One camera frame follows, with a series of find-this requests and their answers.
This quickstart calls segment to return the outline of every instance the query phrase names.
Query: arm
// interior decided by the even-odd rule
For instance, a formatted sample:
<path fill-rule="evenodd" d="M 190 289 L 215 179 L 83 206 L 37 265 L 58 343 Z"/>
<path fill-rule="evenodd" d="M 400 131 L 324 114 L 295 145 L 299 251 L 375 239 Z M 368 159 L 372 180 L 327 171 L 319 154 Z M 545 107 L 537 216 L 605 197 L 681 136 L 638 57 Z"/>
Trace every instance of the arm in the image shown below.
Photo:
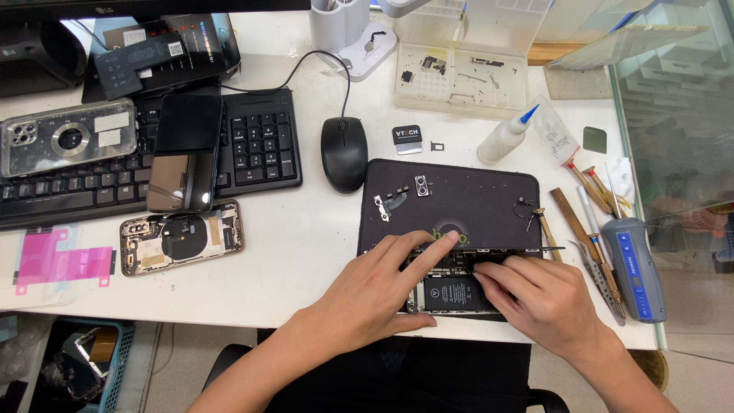
<path fill-rule="evenodd" d="M 578 268 L 511 256 L 502 265 L 483 262 L 474 270 L 507 321 L 571 364 L 610 412 L 677 412 L 599 320 Z"/>
<path fill-rule="evenodd" d="M 403 331 L 436 326 L 426 314 L 398 315 L 410 290 L 456 245 L 449 232 L 398 271 L 425 231 L 385 237 L 353 259 L 312 306 L 301 309 L 220 375 L 189 407 L 198 412 L 262 412 L 288 383 L 334 356 Z"/>

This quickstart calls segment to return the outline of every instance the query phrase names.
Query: black keyboard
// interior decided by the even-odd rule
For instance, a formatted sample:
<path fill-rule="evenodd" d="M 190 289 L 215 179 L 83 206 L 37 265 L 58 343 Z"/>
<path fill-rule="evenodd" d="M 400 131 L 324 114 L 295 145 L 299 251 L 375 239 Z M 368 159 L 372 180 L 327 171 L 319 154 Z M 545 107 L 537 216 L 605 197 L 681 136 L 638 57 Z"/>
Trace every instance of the black keyboard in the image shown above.
<path fill-rule="evenodd" d="M 267 95 L 222 96 L 227 111 L 215 198 L 297 187 L 302 183 L 293 99 L 289 89 Z M 145 211 L 161 99 L 136 101 L 139 149 L 36 176 L 5 180 L 0 229 L 50 226 Z"/>

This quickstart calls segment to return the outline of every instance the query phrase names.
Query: plastic storage tray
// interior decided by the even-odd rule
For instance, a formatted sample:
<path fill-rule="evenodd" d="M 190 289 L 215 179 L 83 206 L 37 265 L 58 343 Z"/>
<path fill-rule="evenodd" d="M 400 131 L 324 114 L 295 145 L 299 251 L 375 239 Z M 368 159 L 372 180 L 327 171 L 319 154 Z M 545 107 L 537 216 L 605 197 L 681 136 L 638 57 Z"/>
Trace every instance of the plastic storage tray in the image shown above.
<path fill-rule="evenodd" d="M 120 397 L 120 388 L 123 385 L 123 374 L 127 365 L 130 349 L 135 337 L 134 326 L 124 326 L 117 321 L 92 320 L 85 318 L 62 317 L 59 321 L 68 323 L 90 324 L 94 326 L 112 326 L 117 328 L 117 342 L 115 351 L 112 352 L 112 360 L 109 365 L 109 373 L 105 380 L 102 400 L 99 405 L 89 403 L 79 413 L 112 413 L 117 406 Z"/>
<path fill-rule="evenodd" d="M 530 100 L 526 56 L 549 3 L 433 0 L 396 20 L 395 105 L 512 118 Z M 424 70 L 427 57 L 445 61 L 445 72 Z"/>

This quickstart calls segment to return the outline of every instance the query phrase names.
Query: black pants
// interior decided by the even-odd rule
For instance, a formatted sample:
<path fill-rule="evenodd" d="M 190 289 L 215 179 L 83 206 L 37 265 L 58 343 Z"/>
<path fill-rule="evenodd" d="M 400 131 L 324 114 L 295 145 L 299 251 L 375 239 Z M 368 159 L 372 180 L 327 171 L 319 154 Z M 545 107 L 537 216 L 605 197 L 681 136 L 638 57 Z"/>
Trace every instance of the black pants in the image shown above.
<path fill-rule="evenodd" d="M 266 413 L 524 412 L 529 365 L 530 345 L 390 337 L 301 376 Z"/>

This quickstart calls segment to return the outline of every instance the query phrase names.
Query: pink adhesive strip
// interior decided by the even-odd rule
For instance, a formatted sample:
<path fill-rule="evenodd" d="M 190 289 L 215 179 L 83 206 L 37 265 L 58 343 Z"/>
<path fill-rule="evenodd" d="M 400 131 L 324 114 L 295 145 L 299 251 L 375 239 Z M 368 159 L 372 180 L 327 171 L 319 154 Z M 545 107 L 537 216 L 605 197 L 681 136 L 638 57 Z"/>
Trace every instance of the pink adhesive strip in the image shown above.
<path fill-rule="evenodd" d="M 15 283 L 16 295 L 25 295 L 30 284 L 58 281 L 99 279 L 99 287 L 109 286 L 112 247 L 56 251 L 57 243 L 68 236 L 66 229 L 26 235 Z"/>

